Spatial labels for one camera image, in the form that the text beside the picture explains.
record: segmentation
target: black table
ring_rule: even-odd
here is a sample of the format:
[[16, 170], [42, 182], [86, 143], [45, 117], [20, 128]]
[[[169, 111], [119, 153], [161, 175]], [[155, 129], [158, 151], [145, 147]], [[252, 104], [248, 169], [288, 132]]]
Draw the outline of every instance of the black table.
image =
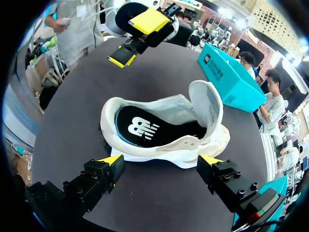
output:
[[[173, 44], [148, 48], [131, 66], [107, 61], [124, 39], [112, 39], [83, 58], [50, 102], [37, 135], [33, 183], [47, 180], [62, 189], [90, 159], [109, 156], [99, 130], [102, 107], [111, 97], [154, 101], [183, 94], [205, 80], [199, 53]], [[262, 186], [267, 180], [264, 149], [252, 114], [224, 106], [223, 125], [231, 135], [217, 158], [235, 161], [239, 170]], [[164, 160], [126, 162], [111, 195], [104, 195], [84, 218], [119, 232], [230, 231], [233, 214], [212, 196], [195, 168], [180, 169]]]

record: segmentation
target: white shirt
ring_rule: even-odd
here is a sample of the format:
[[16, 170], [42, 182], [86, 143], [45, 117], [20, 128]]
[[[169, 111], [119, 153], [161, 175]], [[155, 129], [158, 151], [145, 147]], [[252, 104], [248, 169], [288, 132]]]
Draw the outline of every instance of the white shirt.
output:
[[264, 102], [263, 106], [268, 111], [270, 123], [266, 122], [266, 120], [262, 116], [261, 110], [259, 109], [256, 114], [260, 122], [262, 123], [260, 132], [276, 134], [278, 131], [277, 129], [279, 128], [278, 122], [285, 112], [284, 100], [282, 95], [274, 97], [272, 96], [272, 93], [265, 94], [265, 97], [267, 98], [267, 100], [266, 102]]
[[54, 3], [48, 12], [49, 15], [57, 13], [57, 19], [64, 17], [71, 18], [71, 23], [68, 28], [57, 35], [57, 46], [60, 57], [69, 67], [74, 65], [83, 55], [84, 48], [94, 48], [104, 41], [100, 32], [99, 15], [85, 21], [82, 20], [80, 15], [77, 17], [77, 7], [81, 6], [85, 7], [87, 11], [84, 16], [85, 18], [94, 15], [96, 11], [98, 12], [99, 5], [97, 5], [97, 9], [90, 7], [95, 2], [96, 0], [59, 1]]
[[255, 80], [255, 73], [252, 67], [249, 68], [249, 70], [247, 70], [248, 73], [250, 74], [250, 76], [253, 78], [253, 80]]
[[297, 147], [291, 147], [283, 156], [283, 167], [288, 169], [295, 166], [298, 162], [299, 152]]

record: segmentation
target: black insole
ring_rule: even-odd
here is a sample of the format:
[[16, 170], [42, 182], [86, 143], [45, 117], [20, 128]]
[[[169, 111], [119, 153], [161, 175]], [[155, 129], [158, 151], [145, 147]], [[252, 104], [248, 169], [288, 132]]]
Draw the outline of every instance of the black insole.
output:
[[121, 108], [115, 125], [124, 141], [141, 147], [166, 145], [186, 135], [201, 139], [207, 131], [197, 121], [172, 125], [135, 106]]

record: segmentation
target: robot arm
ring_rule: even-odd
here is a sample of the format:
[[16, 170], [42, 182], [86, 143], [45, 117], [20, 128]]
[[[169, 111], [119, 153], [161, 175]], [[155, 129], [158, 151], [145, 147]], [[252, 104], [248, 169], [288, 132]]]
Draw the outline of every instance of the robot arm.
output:
[[173, 17], [181, 7], [173, 3], [165, 10], [157, 10], [143, 4], [128, 0], [117, 11], [109, 4], [111, 10], [106, 13], [107, 32], [112, 35], [131, 35], [131, 43], [124, 43], [108, 56], [108, 60], [120, 68], [130, 65], [137, 54], [142, 54], [147, 47], [157, 47], [167, 37], [175, 36], [178, 21]]

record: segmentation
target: person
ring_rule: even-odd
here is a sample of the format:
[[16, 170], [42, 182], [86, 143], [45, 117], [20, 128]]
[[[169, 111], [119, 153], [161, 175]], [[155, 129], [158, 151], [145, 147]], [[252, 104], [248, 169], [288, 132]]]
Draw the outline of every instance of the person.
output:
[[175, 16], [178, 18], [179, 26], [183, 26], [185, 28], [191, 29], [191, 26], [187, 24], [186, 22], [184, 22], [183, 20], [184, 13], [182, 11], [177, 12]]
[[[99, 4], [96, 7], [89, 7], [95, 3], [96, 0], [87, 0], [84, 3], [79, 0], [58, 1], [51, 6], [45, 18], [45, 24], [57, 34], [60, 58], [70, 70], [76, 67], [79, 58], [87, 55], [104, 41], [100, 32], [99, 14], [82, 20], [83, 16], [87, 18], [99, 12]], [[69, 24], [62, 21], [65, 17], [71, 18]]]
[[237, 61], [243, 65], [243, 67], [248, 71], [250, 76], [255, 80], [255, 72], [252, 68], [252, 65], [254, 64], [253, 55], [250, 52], [241, 52], [239, 56], [240, 59], [237, 59]]
[[298, 163], [299, 155], [303, 152], [303, 147], [291, 147], [289, 149], [282, 149], [280, 155], [282, 158], [279, 161], [281, 169], [289, 169], [296, 166]]
[[274, 69], [267, 70], [265, 75], [269, 93], [265, 94], [267, 100], [256, 114], [260, 122], [260, 132], [276, 134], [279, 130], [278, 122], [285, 112], [284, 100], [280, 94], [281, 77]]
[[186, 22], [187, 24], [190, 25], [190, 27], [192, 28], [192, 30], [195, 29], [193, 23], [191, 22], [191, 20], [192, 20], [191, 15], [185, 14], [183, 20], [184, 20], [184, 22]]
[[259, 67], [257, 67], [256, 71], [257, 71], [257, 75], [260, 73], [261, 69], [262, 69], [263, 64], [260, 64]]
[[209, 38], [209, 32], [208, 32], [208, 29], [205, 28], [204, 29], [204, 36], [203, 36], [203, 39], [207, 40]]

